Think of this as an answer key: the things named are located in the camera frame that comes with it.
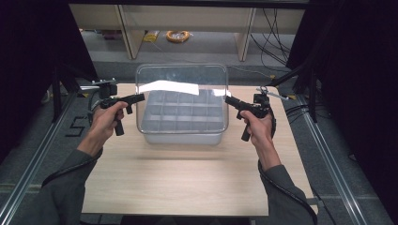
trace hand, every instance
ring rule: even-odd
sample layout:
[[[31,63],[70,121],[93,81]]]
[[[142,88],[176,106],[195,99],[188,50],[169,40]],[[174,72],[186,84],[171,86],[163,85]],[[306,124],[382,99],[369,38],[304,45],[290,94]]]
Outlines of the hand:
[[[260,159],[263,170],[281,165],[278,153],[271,137],[272,115],[268,113],[264,118],[257,118],[249,111],[242,111],[240,115],[245,118],[245,123],[250,123],[248,132],[251,134],[251,141]]]
[[[77,149],[94,157],[105,142],[114,134],[114,129],[117,125],[115,117],[118,120],[123,119],[123,109],[127,106],[128,103],[118,101],[115,105],[106,110],[97,107],[94,110],[91,128],[88,130]]]

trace yellow object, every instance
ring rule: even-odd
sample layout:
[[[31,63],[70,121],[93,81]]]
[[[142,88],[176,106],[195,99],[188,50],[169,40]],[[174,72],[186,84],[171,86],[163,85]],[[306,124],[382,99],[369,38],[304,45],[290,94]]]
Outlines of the yellow object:
[[[166,34],[167,40],[174,43],[182,43],[190,37],[188,31],[168,31]]]
[[[155,42],[156,39],[158,38],[158,34],[160,31],[148,31],[144,38],[143,41],[145,42]]]

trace handheld controller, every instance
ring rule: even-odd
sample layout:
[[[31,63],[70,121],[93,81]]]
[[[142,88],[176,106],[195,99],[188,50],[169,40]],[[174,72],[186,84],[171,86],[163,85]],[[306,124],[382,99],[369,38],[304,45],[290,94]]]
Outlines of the handheld controller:
[[[145,96],[144,94],[138,94],[138,95],[131,95],[131,96],[126,96],[126,97],[109,97],[106,99],[103,99],[100,101],[99,106],[102,109],[108,109],[109,107],[115,105],[118,101],[125,101],[127,102],[129,105],[126,108],[126,112],[127,114],[132,114],[132,104],[135,104],[139,101],[143,101],[145,100]],[[116,136],[120,136],[124,134],[124,129],[122,126],[122,122],[120,120],[118,120],[115,116],[115,121],[117,122],[117,125],[115,127],[115,133]]]
[[[261,94],[254,94],[253,96],[253,104],[244,102],[236,97],[226,97],[225,103],[231,105],[237,109],[237,119],[242,119],[240,115],[241,111],[250,111],[255,117],[257,118],[264,118],[268,113],[272,114],[272,130],[271,136],[273,137],[276,129],[276,120],[273,116],[272,109],[269,105],[269,97],[267,96],[266,92],[262,92]],[[250,134],[248,133],[247,129],[250,123],[248,122],[245,130],[243,131],[241,139],[247,142],[250,139]]]

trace floor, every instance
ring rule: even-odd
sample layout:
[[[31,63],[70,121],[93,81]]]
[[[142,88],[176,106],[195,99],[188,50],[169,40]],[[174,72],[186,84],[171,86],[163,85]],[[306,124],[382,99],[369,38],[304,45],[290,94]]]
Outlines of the floor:
[[[165,32],[160,32],[154,43],[143,43],[138,57],[134,60],[128,59],[124,42],[120,37],[105,39],[102,34],[95,31],[83,31],[82,36],[99,76],[106,79],[115,75],[121,81],[133,81],[133,70],[138,65],[146,63],[223,64],[228,66],[230,74],[236,78],[234,84],[257,81],[265,84],[270,81],[272,75],[278,78],[288,71],[283,67],[283,62],[262,53],[255,44],[254,40],[263,46],[268,35],[253,34],[244,62],[238,61],[233,34],[191,32],[191,36],[186,42],[175,44],[166,40]],[[294,36],[280,35],[280,42],[287,47],[285,49],[291,47],[293,40]],[[272,43],[275,46],[268,44],[267,49],[285,61],[288,52],[282,52],[278,48],[280,43],[274,37],[272,37]],[[292,78],[281,84],[279,91],[282,95],[297,98],[284,102],[283,105],[290,120],[310,184],[314,188],[314,193],[319,194],[319,224],[333,224],[333,220],[337,224],[392,224],[360,167],[355,160],[349,157],[350,152],[344,138],[335,127],[327,109],[322,105],[321,96],[319,95],[317,99],[320,104],[316,107],[318,118],[316,124],[312,123],[307,113],[294,108],[306,104],[307,100],[305,95],[294,95],[291,90],[294,81],[295,78]],[[38,137],[34,140],[26,138],[19,149],[13,150],[8,160],[0,166],[1,203],[8,199],[13,185],[18,182],[24,172],[25,167],[16,161],[29,162],[36,151],[35,146],[40,143],[39,137],[45,135],[51,124],[49,116],[42,115],[51,113],[50,105],[43,106],[43,109],[38,112],[38,120],[32,122],[31,130],[26,133],[26,136],[29,136],[33,132]],[[321,140],[324,142],[318,141],[316,137],[322,137]],[[16,224],[23,211],[28,210],[28,203],[38,191],[38,180],[57,161],[62,161],[62,158],[56,153],[49,153],[42,162],[38,174],[33,179],[11,224]],[[97,224],[118,223],[120,219],[120,215],[82,216],[82,220]],[[254,217],[252,220],[255,224],[267,224],[264,217]]]

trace transparent lid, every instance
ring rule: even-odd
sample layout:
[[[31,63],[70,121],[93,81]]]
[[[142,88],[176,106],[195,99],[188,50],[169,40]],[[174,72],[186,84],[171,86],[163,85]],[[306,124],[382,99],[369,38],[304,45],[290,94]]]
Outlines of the transparent lid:
[[[137,127],[145,134],[210,134],[228,127],[228,75],[222,65],[141,65]]]

